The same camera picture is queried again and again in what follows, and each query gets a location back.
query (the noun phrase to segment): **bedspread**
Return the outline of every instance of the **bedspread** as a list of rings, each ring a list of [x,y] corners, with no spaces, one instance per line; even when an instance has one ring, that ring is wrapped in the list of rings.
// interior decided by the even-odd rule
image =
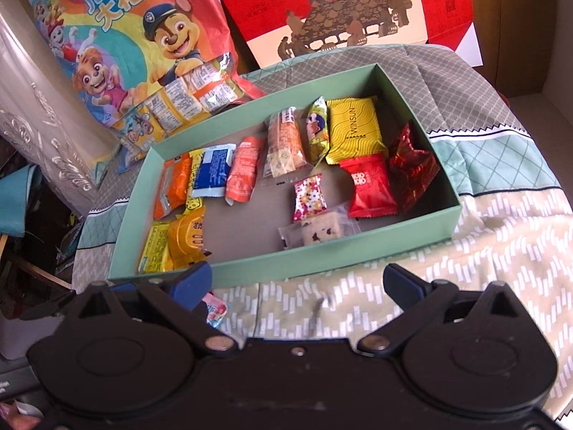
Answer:
[[[514,289],[558,357],[559,377],[545,407],[557,417],[573,396],[573,215],[539,149],[495,90],[455,53],[428,45],[312,54],[247,77],[272,93],[372,63],[381,65],[410,104],[459,193],[462,214],[452,240],[326,273],[217,290],[230,306],[221,329],[239,340],[347,336],[355,344],[400,314],[382,284],[390,262],[463,290],[500,279]],[[102,184],[76,255],[76,289],[107,275],[138,170],[110,175]]]

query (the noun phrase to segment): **wooden cabinet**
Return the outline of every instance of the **wooden cabinet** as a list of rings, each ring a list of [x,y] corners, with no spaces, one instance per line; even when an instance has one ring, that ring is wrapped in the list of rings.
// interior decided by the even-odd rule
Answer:
[[[549,68],[557,0],[473,0],[483,66],[507,97],[539,93]]]

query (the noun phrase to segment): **screw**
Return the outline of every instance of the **screw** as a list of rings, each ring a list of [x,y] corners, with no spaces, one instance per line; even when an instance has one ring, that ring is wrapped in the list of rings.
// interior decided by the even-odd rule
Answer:
[[[205,346],[211,351],[228,351],[233,347],[235,341],[228,336],[211,336],[205,340]]]
[[[302,355],[305,355],[306,351],[307,351],[307,350],[306,350],[304,347],[293,347],[293,348],[290,350],[290,353],[291,353],[292,355],[297,355],[297,356],[300,357],[300,356],[302,356]]]
[[[383,351],[390,346],[390,340],[385,336],[369,335],[360,341],[362,347],[372,351]]]

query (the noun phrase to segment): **tiled floor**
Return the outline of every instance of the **tiled floor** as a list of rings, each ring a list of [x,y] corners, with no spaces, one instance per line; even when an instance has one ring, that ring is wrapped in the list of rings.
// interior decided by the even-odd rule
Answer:
[[[543,94],[514,97],[509,102],[573,202],[573,125]]]

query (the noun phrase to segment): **white curtain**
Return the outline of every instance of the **white curtain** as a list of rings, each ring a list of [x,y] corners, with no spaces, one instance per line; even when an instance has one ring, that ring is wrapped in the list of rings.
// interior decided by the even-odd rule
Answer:
[[[0,133],[83,215],[117,140],[78,98],[23,4],[0,0]]]

